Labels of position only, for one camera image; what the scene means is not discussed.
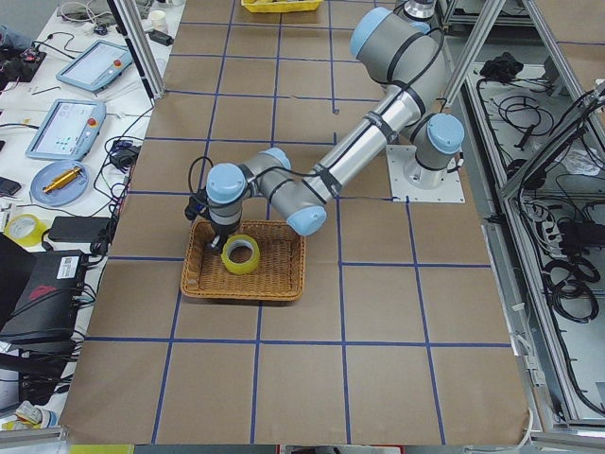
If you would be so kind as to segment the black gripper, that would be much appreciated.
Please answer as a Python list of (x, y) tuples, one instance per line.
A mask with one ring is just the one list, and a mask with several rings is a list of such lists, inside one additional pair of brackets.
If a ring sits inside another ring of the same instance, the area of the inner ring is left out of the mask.
[(211, 253), (222, 253), (227, 237), (233, 235), (240, 227), (241, 219), (229, 221), (210, 220), (215, 237), (207, 243), (207, 250)]

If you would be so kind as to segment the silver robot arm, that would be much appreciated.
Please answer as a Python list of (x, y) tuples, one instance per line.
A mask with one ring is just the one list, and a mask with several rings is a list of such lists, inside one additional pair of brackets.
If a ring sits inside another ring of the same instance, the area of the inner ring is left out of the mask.
[(242, 164), (212, 167), (204, 214), (215, 235), (212, 249), (223, 249), (239, 228), (244, 200), (258, 196), (298, 235), (314, 234), (327, 219), (326, 204), (399, 136), (416, 148), (414, 170), (430, 176), (447, 170), (465, 132), (453, 115), (428, 111), (445, 82), (442, 43), (379, 7), (358, 23), (350, 49), (370, 78), (386, 86), (384, 98), (299, 181), (279, 148), (263, 150)]

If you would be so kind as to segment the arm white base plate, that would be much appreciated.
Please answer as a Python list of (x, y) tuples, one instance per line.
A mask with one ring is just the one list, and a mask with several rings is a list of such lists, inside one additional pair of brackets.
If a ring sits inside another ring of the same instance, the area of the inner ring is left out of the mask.
[(464, 203), (458, 171), (449, 172), (455, 163), (442, 170), (427, 170), (416, 160), (414, 146), (391, 145), (386, 148), (391, 198), (399, 202)]

